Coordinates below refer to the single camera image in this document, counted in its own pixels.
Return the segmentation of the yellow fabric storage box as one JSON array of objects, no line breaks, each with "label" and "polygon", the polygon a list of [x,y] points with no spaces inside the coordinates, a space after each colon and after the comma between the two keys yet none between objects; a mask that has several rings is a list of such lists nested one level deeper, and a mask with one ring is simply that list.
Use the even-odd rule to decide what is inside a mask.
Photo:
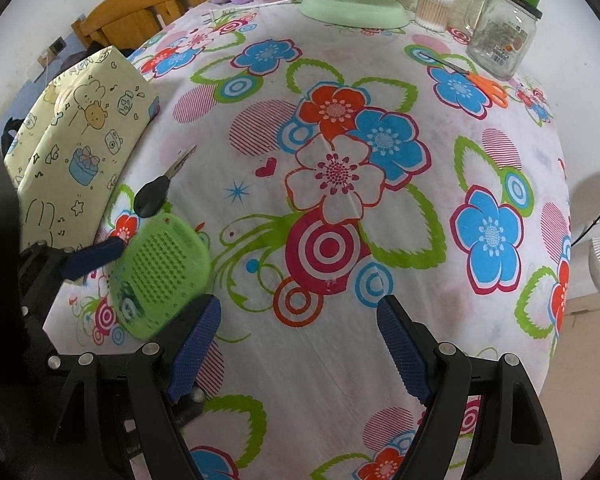
[{"label": "yellow fabric storage box", "polygon": [[53,79],[4,158],[20,203],[20,246],[91,245],[126,162],[159,111],[157,93],[115,47]]}]

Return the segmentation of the green panda speaker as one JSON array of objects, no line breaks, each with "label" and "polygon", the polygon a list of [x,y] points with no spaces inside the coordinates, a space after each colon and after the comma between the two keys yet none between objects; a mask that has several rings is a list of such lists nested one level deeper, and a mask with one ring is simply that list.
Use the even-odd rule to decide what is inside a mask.
[{"label": "green panda speaker", "polygon": [[174,214],[157,214],[112,268],[118,321],[134,338],[150,339],[206,290],[210,274],[209,249],[198,233]]}]

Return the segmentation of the cotton swab container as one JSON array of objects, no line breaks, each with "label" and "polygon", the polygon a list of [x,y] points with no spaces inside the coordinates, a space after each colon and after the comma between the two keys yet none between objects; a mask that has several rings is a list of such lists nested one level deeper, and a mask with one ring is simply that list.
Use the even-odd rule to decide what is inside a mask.
[{"label": "cotton swab container", "polygon": [[444,32],[455,0],[417,0],[415,22],[433,32]]}]

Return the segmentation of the floral tablecloth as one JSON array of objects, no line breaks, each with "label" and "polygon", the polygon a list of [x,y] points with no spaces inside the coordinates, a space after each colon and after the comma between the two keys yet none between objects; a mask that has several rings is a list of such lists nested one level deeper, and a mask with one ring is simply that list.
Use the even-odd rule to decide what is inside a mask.
[{"label": "floral tablecloth", "polygon": [[[480,70],[457,29],[344,29],[289,4],[192,11],[130,57],[159,98],[95,238],[140,232],[140,187],[194,145],[166,211],[210,252],[218,332],[185,429],[206,479],[393,479],[426,408],[377,325],[393,296],[466,356],[513,353],[534,390],[566,307],[570,219],[555,110]],[[423,53],[500,84],[475,118]]]}]

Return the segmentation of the glass mug jar green lid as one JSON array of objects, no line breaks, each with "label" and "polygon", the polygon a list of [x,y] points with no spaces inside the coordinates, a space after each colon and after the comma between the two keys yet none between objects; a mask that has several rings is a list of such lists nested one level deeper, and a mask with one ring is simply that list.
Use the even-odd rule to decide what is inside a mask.
[{"label": "glass mug jar green lid", "polygon": [[496,79],[512,78],[542,18],[540,0],[472,0],[465,13],[469,57]]}]

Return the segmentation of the orange handled scissors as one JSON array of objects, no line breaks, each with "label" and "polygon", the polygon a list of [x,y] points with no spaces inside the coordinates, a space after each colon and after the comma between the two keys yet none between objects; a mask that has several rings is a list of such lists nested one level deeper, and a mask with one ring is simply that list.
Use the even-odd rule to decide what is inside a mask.
[{"label": "orange handled scissors", "polygon": [[486,109],[492,105],[508,107],[508,94],[497,82],[437,55],[423,53],[422,58],[434,80],[434,93],[441,102],[460,108],[475,118],[486,116]]}]

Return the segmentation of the black car key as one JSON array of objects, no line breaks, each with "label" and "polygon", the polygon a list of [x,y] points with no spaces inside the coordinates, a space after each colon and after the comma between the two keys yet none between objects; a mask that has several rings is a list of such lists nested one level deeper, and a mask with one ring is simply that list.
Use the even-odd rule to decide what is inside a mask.
[{"label": "black car key", "polygon": [[133,210],[137,217],[141,219],[150,218],[160,210],[166,202],[171,180],[182,169],[187,159],[195,153],[196,149],[197,147],[194,145],[190,150],[181,154],[164,174],[145,183],[140,188],[135,194],[133,203]]}]

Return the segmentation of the green desk fan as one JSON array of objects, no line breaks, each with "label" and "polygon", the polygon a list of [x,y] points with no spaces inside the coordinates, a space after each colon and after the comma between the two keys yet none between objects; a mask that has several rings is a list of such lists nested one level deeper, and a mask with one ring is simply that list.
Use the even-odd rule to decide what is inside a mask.
[{"label": "green desk fan", "polygon": [[356,28],[395,29],[410,21],[396,0],[302,0],[300,12],[321,23]]}]

